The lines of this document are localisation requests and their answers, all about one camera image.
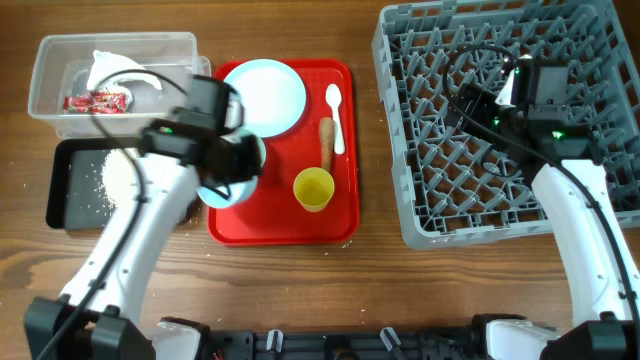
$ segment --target white plate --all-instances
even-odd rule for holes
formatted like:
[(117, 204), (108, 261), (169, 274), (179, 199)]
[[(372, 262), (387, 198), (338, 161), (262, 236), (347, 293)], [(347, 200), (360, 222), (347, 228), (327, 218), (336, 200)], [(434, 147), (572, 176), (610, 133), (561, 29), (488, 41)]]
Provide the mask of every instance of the white plate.
[(263, 138), (289, 130), (307, 102), (300, 76), (279, 61), (248, 61), (233, 69), (224, 81), (242, 98), (244, 127)]

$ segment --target dish rack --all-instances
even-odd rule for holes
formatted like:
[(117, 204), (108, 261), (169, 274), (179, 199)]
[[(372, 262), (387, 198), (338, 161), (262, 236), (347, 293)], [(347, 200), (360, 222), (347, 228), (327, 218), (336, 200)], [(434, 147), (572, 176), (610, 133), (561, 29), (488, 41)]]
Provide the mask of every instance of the dish rack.
[[(449, 53), (480, 44), (568, 62), (570, 123), (592, 127), (620, 225), (639, 226), (640, 78), (613, 3), (444, 0), (385, 7), (372, 43), (405, 243), (433, 249), (551, 231), (519, 174), (503, 179), (482, 169), (489, 143), (444, 125)], [(492, 51), (469, 53), (452, 67), (449, 87), (473, 82), (497, 94), (501, 61)], [(497, 151), (489, 159), (494, 173), (517, 166)]]

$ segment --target candy wrapper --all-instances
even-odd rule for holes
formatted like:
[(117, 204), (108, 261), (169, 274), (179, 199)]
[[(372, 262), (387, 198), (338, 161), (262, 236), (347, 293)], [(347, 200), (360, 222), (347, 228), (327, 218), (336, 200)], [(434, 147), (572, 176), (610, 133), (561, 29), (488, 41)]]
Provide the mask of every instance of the candy wrapper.
[(124, 114), (127, 96), (123, 93), (90, 92), (87, 95), (65, 97), (63, 107), (69, 112)]

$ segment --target wire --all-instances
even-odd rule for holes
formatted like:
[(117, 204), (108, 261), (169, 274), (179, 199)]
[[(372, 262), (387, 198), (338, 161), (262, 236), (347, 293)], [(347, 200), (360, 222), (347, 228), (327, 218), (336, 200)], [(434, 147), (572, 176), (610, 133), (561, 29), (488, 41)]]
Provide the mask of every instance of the wire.
[(500, 53), (504, 56), (507, 56), (509, 59), (513, 60), (513, 55), (505, 48), (502, 47), (498, 47), (498, 46), (493, 46), (493, 45), (472, 45), (472, 46), (468, 46), (465, 47), (464, 49), (458, 51), (453, 57), (451, 57), (449, 59), (449, 61), (447, 62), (447, 64), (444, 66), (444, 70), (443, 70), (443, 76), (442, 76), (442, 81), (443, 81), (443, 92), (445, 97), (447, 98), (447, 101), (449, 102), (449, 104), (451, 104), (451, 106), (453, 107), (454, 110), (456, 110), (458, 113), (460, 113), (460, 115), (465, 118), (465, 120), (467, 120), (470, 124), (472, 124), (473, 126), (475, 126), (476, 128), (478, 128), (479, 130), (485, 132), (488, 135), (491, 135), (493, 137), (495, 137), (498, 140), (501, 140), (505, 143), (511, 144), (523, 151), (526, 151), (528, 153), (530, 153), (531, 155), (543, 160), (546, 163), (549, 163), (551, 166), (557, 168), (564, 176), (566, 176), (569, 180), (571, 180), (571, 182), (573, 182), (576, 187), (582, 192), (582, 194), (584, 195), (584, 197), (587, 199), (587, 201), (589, 202), (589, 204), (591, 205), (591, 208), (593, 209), (593, 211), (595, 212), (596, 216), (598, 217), (598, 220), (600, 221), (602, 228), (605, 232), (605, 234), (607, 235), (607, 238), (609, 239), (609, 243), (611, 246), (611, 252), (613, 253), (613, 257), (615, 258), (616, 261), (616, 265), (618, 266), (618, 271), (620, 272), (620, 280), (622, 280), (622, 287), (624, 288), (625, 294), (626, 294), (626, 299), (627, 302), (629, 304), (629, 311), (631, 312), (631, 318), (634, 322), (635, 325), (635, 338), (636, 338), (636, 358), (640, 359), (640, 315), (638, 314), (638, 307), (636, 305), (636, 294), (633, 292), (633, 289), (631, 287), (631, 281), (629, 279), (629, 274), (627, 273), (627, 268), (624, 264), (624, 260), (622, 259), (622, 254), (620, 252), (620, 247), (618, 246), (618, 242), (616, 241), (615, 235), (613, 234), (613, 230), (611, 229), (611, 225), (609, 224), (609, 222), (607, 221), (607, 217), (605, 216), (604, 212), (602, 211), (602, 208), (600, 207), (600, 203), (598, 203), (598, 201), (593, 197), (593, 195), (591, 195), (591, 193), (589, 192), (589, 190), (582, 184), (582, 182), (580, 182), (580, 180), (578, 180), (578, 178), (576, 178), (571, 171), (567, 170), (564, 166), (562, 166), (560, 163), (557, 163), (549, 158), (547, 158), (546, 156), (544, 156), (543, 154), (532, 150), (516, 141), (513, 141), (509, 138), (506, 138), (498, 133), (496, 133), (495, 131), (486, 128), (484, 126), (482, 126), (482, 124), (476, 122), (475, 120), (473, 120), (469, 115), (467, 115), (464, 110), (462, 110), (454, 101), (453, 98), (451, 97), (451, 94), (449, 92), (449, 84), (448, 84), (448, 80), (449, 80), (449, 69), (451, 68), (451, 65), (453, 65), (458, 58), (460, 57), (460, 55), (464, 54), (464, 53), (468, 53), (471, 51), (477, 51), (477, 50), (488, 50), (488, 51), (494, 51), (497, 53)]
[[(159, 78), (161, 80), (164, 80), (165, 82), (169, 83), (170, 85), (172, 85), (173, 87), (178, 89), (178, 91), (180, 91), (184, 95), (187, 95), (187, 91), (184, 90), (182, 87), (180, 87), (175, 82), (173, 82), (171, 79), (168, 79), (167, 77), (165, 77), (163, 75), (160, 75), (160, 74), (157, 74), (157, 73), (155, 73), (153, 71), (137, 70), (137, 69), (136, 70), (134, 70), (134, 69), (122, 70), (122, 71), (118, 71), (118, 72), (115, 72), (115, 73), (107, 76), (106, 78), (102, 79), (96, 85), (94, 91), (97, 91), (98, 89), (100, 89), (107, 81), (109, 81), (109, 79), (112, 79), (113, 77), (118, 76), (118, 75), (130, 74), (130, 73), (140, 73), (140, 74), (153, 75), (153, 76), (155, 76), (155, 77), (157, 77), (157, 78)], [(105, 262), (104, 266), (102, 267), (102, 269), (98, 273), (98, 276), (96, 276), (96, 278), (94, 279), (93, 283), (89, 287), (89, 290), (87, 291), (85, 296), (82, 298), (82, 300), (80, 300), (80, 302), (78, 303), (76, 308), (73, 310), (71, 315), (69, 315), (69, 317), (60, 326), (60, 328), (58, 328), (58, 331), (56, 331), (55, 334), (51, 337), (49, 342), (45, 345), (45, 347), (42, 349), (42, 351), (38, 355), (37, 360), (44, 360), (49, 356), (49, 354), (56, 348), (56, 346), (58, 345), (60, 340), (67, 334), (69, 329), (73, 325), (75, 325), (78, 317), (80, 316), (82, 311), (87, 307), (87, 305), (89, 304), (89, 302), (91, 301), (91, 299), (93, 298), (95, 293), (102, 287), (102, 283), (104, 282), (104, 279), (109, 274), (109, 271), (111, 271), (111, 267), (113, 266), (115, 261), (118, 259), (118, 256), (120, 255), (120, 252), (122, 252), (122, 249), (124, 248), (125, 244), (127, 243), (127, 239), (129, 238), (129, 235), (131, 234), (131, 231), (133, 231), (133, 228), (135, 227), (135, 225), (136, 225), (136, 223), (138, 221), (138, 218), (140, 217), (140, 214), (142, 212), (142, 206), (146, 201), (146, 186), (145, 186), (144, 174), (143, 174), (142, 170), (140, 169), (140, 165), (125, 150), (125, 147), (118, 141), (118, 139), (115, 138), (113, 135), (111, 135), (109, 133), (109, 131), (107, 131), (107, 129), (105, 129), (104, 126), (102, 126), (102, 124), (100, 124), (100, 122), (98, 121), (98, 117), (93, 112), (89, 113), (89, 118), (91, 119), (93, 124), (98, 128), (100, 133), (102, 133), (102, 135), (105, 138), (107, 138), (114, 145), (115, 148), (119, 149), (120, 152), (122, 152), (124, 157), (127, 159), (127, 161), (129, 161), (129, 164), (131, 164), (131, 166), (133, 167), (133, 169), (135, 171), (136, 178), (138, 179), (138, 184), (139, 184), (140, 190), (139, 190), (138, 196), (134, 199), (135, 202), (136, 202), (136, 206), (133, 209), (133, 214), (131, 215), (131, 218), (129, 219), (129, 223), (127, 224), (127, 227), (125, 228), (124, 232), (122, 233), (122, 236), (120, 237), (120, 240), (118, 240), (118, 243), (116, 244), (116, 247), (113, 249), (113, 251), (109, 255), (109, 258), (107, 259), (107, 261)]]

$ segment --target clear plastic container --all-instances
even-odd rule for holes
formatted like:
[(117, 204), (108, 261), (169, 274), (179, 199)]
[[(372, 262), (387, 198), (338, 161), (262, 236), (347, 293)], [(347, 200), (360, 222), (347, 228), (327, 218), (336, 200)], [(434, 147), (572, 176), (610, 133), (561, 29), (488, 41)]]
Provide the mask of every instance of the clear plastic container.
[[(211, 74), (209, 60), (198, 57), (196, 38), (188, 32), (47, 36), (40, 44), (33, 69), (29, 115), (49, 123), (62, 138), (99, 135), (87, 114), (70, 114), (63, 109), (66, 96), (89, 92), (87, 80), (94, 50), (126, 56), (186, 89), (193, 74)], [(173, 106), (184, 101), (184, 95), (166, 83), (162, 90), (142, 81), (121, 85), (133, 94), (127, 113), (98, 115), (115, 135), (136, 134), (151, 119), (164, 118)]]

